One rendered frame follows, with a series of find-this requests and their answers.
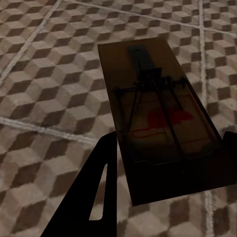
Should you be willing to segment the mousetrap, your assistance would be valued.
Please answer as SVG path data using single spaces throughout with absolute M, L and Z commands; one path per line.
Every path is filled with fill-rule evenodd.
M 99 44 L 98 53 L 132 206 L 237 184 L 165 37 Z

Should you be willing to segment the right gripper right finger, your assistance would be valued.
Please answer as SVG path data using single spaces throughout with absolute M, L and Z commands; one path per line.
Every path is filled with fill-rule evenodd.
M 237 171 L 237 134 L 226 131 L 223 137 L 223 142 L 229 151 L 234 168 Z

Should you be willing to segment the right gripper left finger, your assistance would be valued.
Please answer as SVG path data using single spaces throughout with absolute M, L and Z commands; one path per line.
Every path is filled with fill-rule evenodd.
M 104 166 L 103 217 L 89 220 Z M 117 132 L 100 138 L 40 237 L 117 237 Z

